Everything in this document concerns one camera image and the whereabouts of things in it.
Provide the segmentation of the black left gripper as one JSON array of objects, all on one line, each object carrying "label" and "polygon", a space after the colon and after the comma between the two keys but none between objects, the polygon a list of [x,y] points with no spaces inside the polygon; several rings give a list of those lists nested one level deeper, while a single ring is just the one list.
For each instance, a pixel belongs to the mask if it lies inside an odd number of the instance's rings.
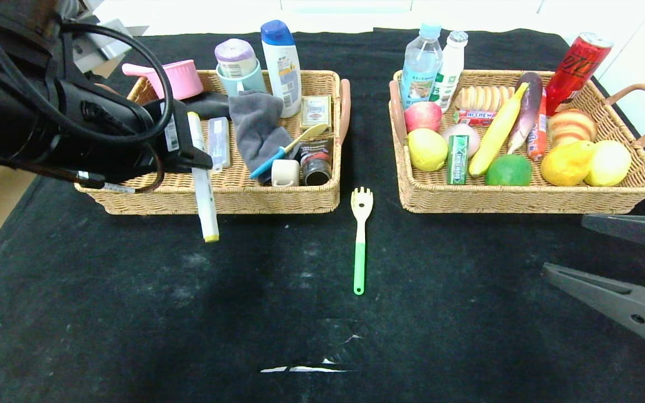
[{"label": "black left gripper", "polygon": [[[192,168],[210,170],[213,161],[208,153],[192,145],[183,145],[181,136],[190,138],[188,110],[186,105],[179,101],[172,102],[172,114],[169,122],[159,135],[152,138],[149,143],[163,161],[166,173],[190,173]],[[148,174],[156,171],[153,153],[148,148],[135,148],[132,153],[133,163],[128,166],[129,174]]]}]

